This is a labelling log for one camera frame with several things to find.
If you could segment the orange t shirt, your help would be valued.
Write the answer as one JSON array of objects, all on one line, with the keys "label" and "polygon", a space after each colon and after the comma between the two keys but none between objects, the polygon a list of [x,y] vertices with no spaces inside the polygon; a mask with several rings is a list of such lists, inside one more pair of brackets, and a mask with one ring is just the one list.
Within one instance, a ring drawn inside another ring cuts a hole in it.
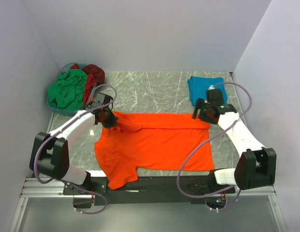
[{"label": "orange t shirt", "polygon": [[137,169],[179,170],[189,154],[209,138],[210,124],[191,114],[114,112],[115,127],[102,129],[96,159],[115,190],[137,181]]}]

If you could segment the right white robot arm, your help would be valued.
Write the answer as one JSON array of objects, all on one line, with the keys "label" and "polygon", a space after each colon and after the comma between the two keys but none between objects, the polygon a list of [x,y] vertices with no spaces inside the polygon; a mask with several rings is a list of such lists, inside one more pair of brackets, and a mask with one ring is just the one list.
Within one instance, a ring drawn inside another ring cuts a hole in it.
[{"label": "right white robot arm", "polygon": [[236,168],[212,170],[208,180],[211,192],[220,192],[225,185],[241,190],[272,186],[275,181],[276,152],[265,148],[249,131],[232,104],[225,104],[220,89],[211,86],[206,99],[198,99],[193,118],[216,124],[228,135],[239,154]]}]

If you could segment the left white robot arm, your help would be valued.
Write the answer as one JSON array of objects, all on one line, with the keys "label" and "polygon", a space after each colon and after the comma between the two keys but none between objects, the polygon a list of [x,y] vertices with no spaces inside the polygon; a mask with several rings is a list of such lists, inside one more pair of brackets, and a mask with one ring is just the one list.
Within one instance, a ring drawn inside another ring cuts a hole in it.
[{"label": "left white robot arm", "polygon": [[106,129],[116,126],[118,118],[112,112],[113,101],[113,97],[99,93],[59,128],[38,133],[29,164],[35,177],[44,174],[51,180],[69,182],[80,194],[92,191],[90,173],[70,163],[69,145],[94,125],[100,123]]}]

